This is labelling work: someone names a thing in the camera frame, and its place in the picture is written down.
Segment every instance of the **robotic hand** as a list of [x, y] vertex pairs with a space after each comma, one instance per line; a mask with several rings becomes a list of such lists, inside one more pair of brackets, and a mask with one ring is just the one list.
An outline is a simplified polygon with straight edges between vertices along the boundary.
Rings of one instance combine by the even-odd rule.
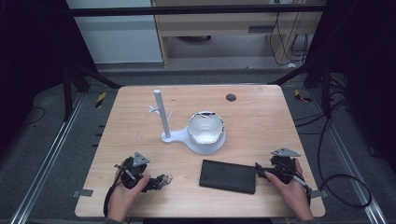
[[[122, 165], [115, 165], [115, 167], [117, 167], [120, 171], [117, 174], [113, 185], [108, 190], [105, 198], [105, 204], [103, 208], [105, 217], [107, 217], [108, 201], [110, 200], [114, 188], [121, 183], [127, 189], [132, 189], [134, 186], [136, 186], [139, 180], [143, 178], [143, 172], [145, 172], [147, 168], [147, 163], [149, 163], [149, 159], [136, 152], [134, 157], [129, 157]], [[151, 178], [148, 184], [142, 189], [142, 192], [147, 192], [149, 189], [162, 189], [163, 186], [170, 184], [171, 181], [171, 175], [159, 175], [156, 178]]]
[[271, 174], [276, 175], [276, 177], [282, 181], [284, 184], [289, 184], [293, 179], [296, 170], [296, 162], [295, 159], [291, 159], [290, 157], [279, 157], [274, 156], [271, 159], [271, 164], [274, 168], [263, 168], [257, 162], [256, 171], [259, 177], [267, 178], [265, 175], [265, 171]]
[[284, 184], [289, 184], [292, 179], [296, 180], [305, 188], [306, 199], [310, 204], [312, 198], [312, 189], [308, 187], [308, 185], [304, 181], [303, 176], [296, 170], [295, 158], [291, 158], [300, 157], [301, 154], [286, 147], [282, 147], [281, 149], [272, 151], [271, 154], [274, 155], [271, 159], [271, 164], [274, 166], [274, 168], [262, 168], [256, 162], [255, 164], [257, 175], [259, 177], [267, 178], [264, 172], [270, 172], [276, 175], [276, 177]]

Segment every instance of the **human hand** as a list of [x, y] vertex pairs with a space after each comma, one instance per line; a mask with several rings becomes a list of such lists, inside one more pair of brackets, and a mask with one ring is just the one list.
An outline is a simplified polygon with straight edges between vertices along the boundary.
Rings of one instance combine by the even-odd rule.
[[[296, 159], [296, 170], [303, 174], [299, 161]], [[291, 209], [299, 221], [314, 219], [311, 209], [306, 199], [305, 188], [302, 184], [292, 179], [289, 184], [284, 184], [275, 175], [264, 172], [267, 178], [276, 186], [283, 196], [286, 205]]]
[[119, 183], [114, 188], [108, 202], [107, 218], [122, 223], [131, 211], [140, 191], [148, 184], [150, 179], [150, 175], [145, 175], [132, 189], [125, 188], [123, 184], [120, 184], [119, 179]]

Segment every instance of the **white stand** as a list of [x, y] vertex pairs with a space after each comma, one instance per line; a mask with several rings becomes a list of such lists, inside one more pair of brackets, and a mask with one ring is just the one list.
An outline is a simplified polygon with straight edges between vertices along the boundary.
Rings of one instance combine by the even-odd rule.
[[150, 106], [150, 112], [156, 112], [161, 117], [161, 121], [163, 122], [163, 133], [161, 134], [161, 139], [165, 144], [172, 143], [183, 143], [186, 145], [191, 151], [200, 154], [200, 155], [210, 155], [218, 151], [225, 143], [226, 132], [223, 132], [223, 136], [220, 140], [214, 144], [198, 144], [191, 140], [189, 132], [187, 131], [187, 126], [179, 131], [171, 131], [169, 128], [169, 121], [172, 117], [172, 112], [169, 115], [169, 118], [166, 118], [165, 107], [163, 106], [163, 98], [161, 96], [161, 91], [154, 91], [155, 99], [157, 101], [158, 107]]

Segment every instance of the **black tablet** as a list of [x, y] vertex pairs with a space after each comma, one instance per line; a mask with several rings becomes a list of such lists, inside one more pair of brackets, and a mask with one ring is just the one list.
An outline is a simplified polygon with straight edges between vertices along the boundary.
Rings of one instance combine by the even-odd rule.
[[254, 166], [203, 160], [199, 186], [254, 194], [256, 169]]

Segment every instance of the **sleeve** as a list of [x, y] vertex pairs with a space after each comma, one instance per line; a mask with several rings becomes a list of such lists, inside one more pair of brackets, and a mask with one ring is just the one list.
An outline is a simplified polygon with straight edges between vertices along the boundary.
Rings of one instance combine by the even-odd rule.
[[106, 218], [103, 224], [122, 224], [122, 223]]

